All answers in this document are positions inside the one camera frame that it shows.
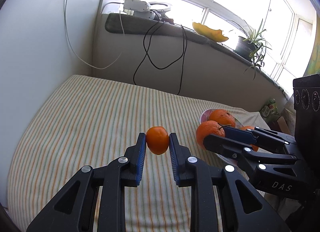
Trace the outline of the yellow dish on sill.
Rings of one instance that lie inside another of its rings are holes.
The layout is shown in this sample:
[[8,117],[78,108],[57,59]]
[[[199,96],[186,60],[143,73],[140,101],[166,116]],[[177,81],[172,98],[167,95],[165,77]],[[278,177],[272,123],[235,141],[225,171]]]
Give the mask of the yellow dish on sill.
[[198,33],[199,35],[204,36],[214,42],[222,43],[222,42],[229,40],[228,37],[223,36],[222,30],[220,30],[220,29],[214,30],[214,29],[211,29],[205,25],[202,25],[201,23],[196,23],[196,22],[193,22],[192,26],[193,26],[193,29],[195,30],[196,33]]

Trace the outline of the potted green plant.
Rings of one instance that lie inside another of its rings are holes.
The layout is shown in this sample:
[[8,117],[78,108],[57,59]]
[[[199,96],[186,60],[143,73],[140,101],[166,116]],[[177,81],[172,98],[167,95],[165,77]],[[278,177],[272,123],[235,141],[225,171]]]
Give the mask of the potted green plant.
[[241,26],[236,21],[231,21],[238,26],[239,30],[244,36],[238,36],[238,42],[233,50],[236,54],[251,63],[249,68],[254,70],[253,79],[255,79],[257,71],[260,73],[261,69],[265,66],[264,58],[267,53],[267,49],[271,50],[268,46],[268,41],[263,37],[264,29],[263,19],[260,21],[260,25],[257,29],[252,28],[246,21],[245,26]]

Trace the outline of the green package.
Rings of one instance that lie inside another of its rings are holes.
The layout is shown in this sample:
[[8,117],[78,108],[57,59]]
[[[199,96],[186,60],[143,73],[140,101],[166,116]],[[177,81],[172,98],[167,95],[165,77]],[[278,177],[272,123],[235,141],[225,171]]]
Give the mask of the green package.
[[260,115],[263,118],[269,118],[278,115],[278,113],[279,111],[275,99],[269,99],[260,110]]

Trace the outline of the dark window sill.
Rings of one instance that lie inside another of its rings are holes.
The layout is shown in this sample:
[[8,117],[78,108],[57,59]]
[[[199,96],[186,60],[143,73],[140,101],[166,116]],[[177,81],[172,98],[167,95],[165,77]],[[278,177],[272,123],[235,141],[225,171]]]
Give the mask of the dark window sill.
[[218,44],[208,38],[197,34],[194,31],[188,30],[186,27],[180,25],[172,25],[169,23],[163,23],[159,21],[153,21],[144,18],[138,18],[131,15],[119,15],[111,13],[107,15],[104,28],[107,32],[112,34],[129,34],[129,35],[158,35],[158,36],[170,36],[170,37],[182,37],[183,32],[186,33],[186,39],[188,41],[207,45],[211,48],[220,51],[232,58],[240,61],[246,66],[251,66],[251,63],[245,60],[243,57],[226,48],[225,46]]

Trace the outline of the striped tablecloth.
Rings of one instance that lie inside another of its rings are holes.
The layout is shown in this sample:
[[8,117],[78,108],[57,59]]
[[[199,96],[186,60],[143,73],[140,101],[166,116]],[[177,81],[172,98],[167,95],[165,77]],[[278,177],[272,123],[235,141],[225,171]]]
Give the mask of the striped tablecloth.
[[[74,75],[44,103],[23,134],[8,176],[8,209],[25,231],[82,166],[107,165],[134,145],[141,132],[175,132],[191,154],[210,165],[223,161],[196,142],[201,114],[225,109],[242,125],[266,128],[258,112],[131,84]],[[176,186],[169,153],[145,155],[137,188],[125,190],[127,231],[188,231],[190,189]]]

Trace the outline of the medium mandarin orange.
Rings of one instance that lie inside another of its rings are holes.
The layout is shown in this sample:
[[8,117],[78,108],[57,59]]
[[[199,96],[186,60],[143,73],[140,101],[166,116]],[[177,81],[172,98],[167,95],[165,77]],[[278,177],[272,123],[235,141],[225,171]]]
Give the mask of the medium mandarin orange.
[[[253,129],[254,129],[254,126],[243,126],[243,127],[240,128],[240,130],[242,130],[242,131],[249,131],[249,130],[253,130]],[[249,140],[250,142],[252,142],[252,141],[253,141],[253,138],[250,136],[250,137],[248,137],[248,140]],[[258,151],[259,147],[257,147],[257,146],[255,145],[255,143],[250,143],[250,145],[251,145],[253,151],[255,151],[255,152]]]

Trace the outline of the mandarin in bowl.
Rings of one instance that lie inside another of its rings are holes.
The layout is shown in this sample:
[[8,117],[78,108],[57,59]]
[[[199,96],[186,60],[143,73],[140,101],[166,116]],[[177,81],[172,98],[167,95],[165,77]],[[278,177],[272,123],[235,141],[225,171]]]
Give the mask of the mandarin in bowl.
[[211,112],[208,120],[216,121],[220,125],[229,125],[231,127],[236,127],[235,118],[224,109],[216,109]]

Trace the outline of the small kumquat orange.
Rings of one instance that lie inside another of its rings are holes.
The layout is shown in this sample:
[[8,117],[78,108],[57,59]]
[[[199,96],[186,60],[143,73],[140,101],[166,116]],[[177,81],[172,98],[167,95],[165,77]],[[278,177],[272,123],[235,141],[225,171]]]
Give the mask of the small kumquat orange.
[[154,126],[146,133],[146,143],[149,150],[156,155],[165,153],[169,147],[169,135],[162,126]]

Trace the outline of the mandarin with stem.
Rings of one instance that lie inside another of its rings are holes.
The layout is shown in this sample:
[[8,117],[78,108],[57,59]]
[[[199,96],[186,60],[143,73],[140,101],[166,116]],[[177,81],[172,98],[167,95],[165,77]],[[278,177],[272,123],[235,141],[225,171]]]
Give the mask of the mandarin with stem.
[[206,150],[204,147],[203,141],[204,138],[214,134],[216,136],[225,137],[224,127],[230,127],[231,124],[219,124],[216,121],[208,120],[201,123],[197,130],[196,130],[196,141],[197,144],[203,149]]

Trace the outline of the white floral bowl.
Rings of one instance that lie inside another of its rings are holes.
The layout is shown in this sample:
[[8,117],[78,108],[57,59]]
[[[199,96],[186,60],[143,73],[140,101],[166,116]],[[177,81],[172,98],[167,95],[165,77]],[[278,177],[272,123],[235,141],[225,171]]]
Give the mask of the white floral bowl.
[[[216,109],[207,109],[205,110],[202,115],[200,116],[200,123],[203,123],[205,121],[208,121],[209,115],[212,111]],[[239,120],[235,118],[235,125],[237,129],[240,129],[243,127],[243,124],[240,123]],[[232,165],[237,167],[237,161],[238,156],[241,154],[242,149],[232,147],[232,144],[227,143],[225,141],[224,143],[220,144],[217,148],[217,150],[213,151],[220,159],[222,159],[226,164]]]

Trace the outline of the white power adapter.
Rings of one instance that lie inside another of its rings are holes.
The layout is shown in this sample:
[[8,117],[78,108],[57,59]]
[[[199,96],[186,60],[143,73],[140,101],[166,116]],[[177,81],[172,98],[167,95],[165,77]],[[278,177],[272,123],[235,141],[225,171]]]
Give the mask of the white power adapter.
[[125,10],[136,12],[147,12],[150,10],[150,4],[139,0],[124,0],[123,7]]

